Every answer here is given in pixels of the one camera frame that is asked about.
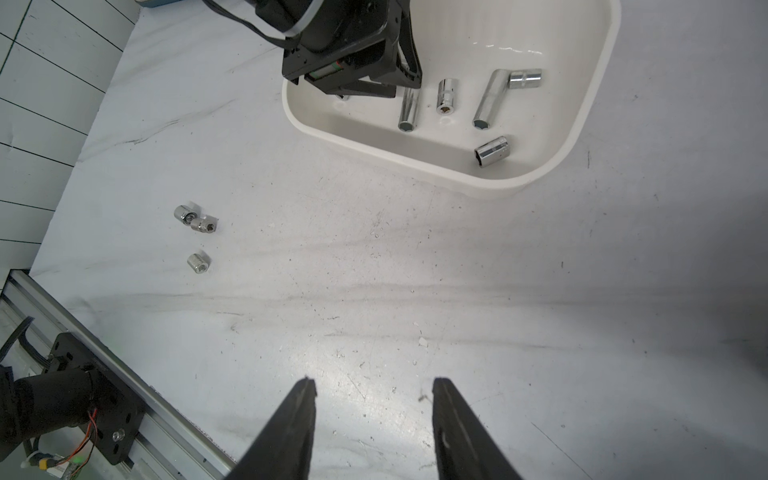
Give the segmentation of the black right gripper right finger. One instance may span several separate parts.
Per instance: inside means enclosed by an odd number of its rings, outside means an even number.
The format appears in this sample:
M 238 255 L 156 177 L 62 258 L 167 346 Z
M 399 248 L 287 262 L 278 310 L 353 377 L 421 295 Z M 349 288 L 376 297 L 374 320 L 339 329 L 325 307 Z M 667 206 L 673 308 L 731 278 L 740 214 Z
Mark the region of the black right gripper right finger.
M 433 435 L 440 480 L 521 480 L 448 378 L 433 382 Z

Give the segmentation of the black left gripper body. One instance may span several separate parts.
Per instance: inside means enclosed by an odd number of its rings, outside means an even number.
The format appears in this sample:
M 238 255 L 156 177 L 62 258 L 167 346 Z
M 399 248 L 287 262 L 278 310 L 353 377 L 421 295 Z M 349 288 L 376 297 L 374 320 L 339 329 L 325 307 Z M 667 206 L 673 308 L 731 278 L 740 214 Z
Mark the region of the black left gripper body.
M 298 46 L 284 52 L 283 77 L 295 85 L 305 80 L 327 95 L 354 80 L 393 85 L 394 17 L 400 11 L 411 20 L 408 1 L 323 2 Z

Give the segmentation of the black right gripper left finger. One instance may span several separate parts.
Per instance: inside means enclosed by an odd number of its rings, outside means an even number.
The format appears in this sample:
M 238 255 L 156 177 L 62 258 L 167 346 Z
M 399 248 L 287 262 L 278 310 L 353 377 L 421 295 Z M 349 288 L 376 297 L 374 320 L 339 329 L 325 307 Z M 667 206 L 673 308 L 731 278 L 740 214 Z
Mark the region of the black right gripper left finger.
M 226 480 L 309 477 L 316 422 L 316 384 L 297 381 Z

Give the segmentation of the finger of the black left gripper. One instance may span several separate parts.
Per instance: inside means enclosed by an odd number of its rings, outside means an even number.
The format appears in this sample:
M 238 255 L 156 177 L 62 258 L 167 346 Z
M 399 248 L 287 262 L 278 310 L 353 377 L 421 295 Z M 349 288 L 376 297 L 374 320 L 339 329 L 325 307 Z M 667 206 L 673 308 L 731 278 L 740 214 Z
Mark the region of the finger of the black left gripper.
M 349 81 L 336 88 L 336 95 L 361 96 L 376 98 L 394 98 L 397 93 L 395 85 L 381 84 L 363 80 Z
M 398 87 L 420 89 L 422 86 L 422 69 L 413 39 L 410 16 L 400 11 L 394 17 L 396 38 L 393 40 L 395 66 L 392 73 L 392 84 Z

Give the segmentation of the long chrome socket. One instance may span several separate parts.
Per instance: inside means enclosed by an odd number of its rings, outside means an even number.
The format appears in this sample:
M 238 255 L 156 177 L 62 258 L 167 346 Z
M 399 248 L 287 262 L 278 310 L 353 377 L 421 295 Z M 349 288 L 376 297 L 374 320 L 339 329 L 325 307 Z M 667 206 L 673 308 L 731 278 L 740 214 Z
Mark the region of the long chrome socket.
M 472 120 L 476 129 L 487 130 L 492 126 L 508 90 L 509 77 L 509 70 L 497 69 L 491 74 Z

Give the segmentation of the small chrome socket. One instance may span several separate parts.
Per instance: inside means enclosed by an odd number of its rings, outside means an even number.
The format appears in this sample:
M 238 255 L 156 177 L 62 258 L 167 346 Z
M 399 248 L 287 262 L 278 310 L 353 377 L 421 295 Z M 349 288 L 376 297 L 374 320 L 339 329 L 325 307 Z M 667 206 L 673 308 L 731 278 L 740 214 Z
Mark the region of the small chrome socket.
M 504 160 L 511 154 L 511 145 L 506 136 L 500 136 L 480 145 L 474 150 L 478 165 L 485 168 Z
M 198 251 L 187 258 L 187 264 L 196 274 L 203 274 L 209 270 L 211 259 L 205 252 Z

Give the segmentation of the short chrome socket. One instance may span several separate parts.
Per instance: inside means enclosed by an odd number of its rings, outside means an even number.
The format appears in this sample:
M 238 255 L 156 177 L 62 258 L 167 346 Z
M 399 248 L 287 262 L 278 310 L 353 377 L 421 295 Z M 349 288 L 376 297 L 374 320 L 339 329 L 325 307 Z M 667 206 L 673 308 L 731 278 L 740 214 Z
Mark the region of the short chrome socket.
M 542 83 L 542 73 L 541 69 L 512 71 L 508 78 L 508 88 L 511 90 L 538 88 Z

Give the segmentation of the chrome socket pair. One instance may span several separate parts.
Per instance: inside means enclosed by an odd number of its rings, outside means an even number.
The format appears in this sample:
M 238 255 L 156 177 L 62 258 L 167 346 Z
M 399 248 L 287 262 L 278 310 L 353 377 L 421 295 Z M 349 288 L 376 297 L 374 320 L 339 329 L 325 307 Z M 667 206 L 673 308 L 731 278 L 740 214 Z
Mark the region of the chrome socket pair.
M 174 209 L 174 218 L 179 222 L 190 225 L 193 220 L 198 218 L 198 213 L 186 205 L 179 205 Z
M 217 220 L 213 217 L 195 217 L 189 222 L 192 230 L 200 233 L 214 233 L 217 230 Z

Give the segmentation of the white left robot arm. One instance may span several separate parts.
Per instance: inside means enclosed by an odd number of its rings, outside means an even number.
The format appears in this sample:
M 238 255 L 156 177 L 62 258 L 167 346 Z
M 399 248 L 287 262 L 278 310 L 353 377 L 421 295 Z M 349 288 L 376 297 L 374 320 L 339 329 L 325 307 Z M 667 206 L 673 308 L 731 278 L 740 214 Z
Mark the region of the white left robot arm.
M 305 80 L 326 95 L 378 98 L 422 86 L 408 1 L 252 1 L 256 16 L 282 38 L 214 1 L 205 5 L 281 48 L 282 75 L 295 85 Z

